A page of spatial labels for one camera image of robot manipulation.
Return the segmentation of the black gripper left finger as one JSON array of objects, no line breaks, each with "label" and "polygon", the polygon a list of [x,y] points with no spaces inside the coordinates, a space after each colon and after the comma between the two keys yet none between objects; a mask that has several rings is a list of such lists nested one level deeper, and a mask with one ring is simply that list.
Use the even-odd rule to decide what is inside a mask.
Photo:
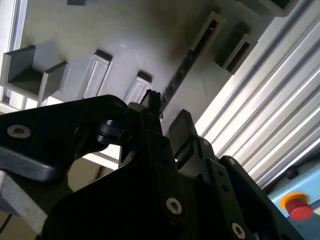
[{"label": "black gripper left finger", "polygon": [[165,170],[172,181],[178,170],[160,106],[160,94],[148,90],[136,110],[104,95],[2,115],[0,208],[44,227],[52,209],[79,191],[67,183],[72,164],[111,144],[120,146],[118,169],[143,163],[155,175]]}]

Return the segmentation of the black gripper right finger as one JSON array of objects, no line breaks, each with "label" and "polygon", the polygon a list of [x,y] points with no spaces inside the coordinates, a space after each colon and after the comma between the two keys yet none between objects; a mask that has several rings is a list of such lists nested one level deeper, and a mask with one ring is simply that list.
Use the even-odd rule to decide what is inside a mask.
[{"label": "black gripper right finger", "polygon": [[191,114],[181,110],[169,127],[177,168],[202,182],[200,200],[205,236],[215,240],[296,240],[298,232],[230,156],[217,158],[198,136]]}]

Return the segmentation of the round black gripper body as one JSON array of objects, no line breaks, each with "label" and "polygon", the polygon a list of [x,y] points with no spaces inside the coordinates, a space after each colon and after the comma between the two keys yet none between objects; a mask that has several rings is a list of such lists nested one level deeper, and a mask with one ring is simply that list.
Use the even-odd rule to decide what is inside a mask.
[{"label": "round black gripper body", "polygon": [[61,200],[43,240],[214,240],[200,220],[202,182],[130,163]]}]

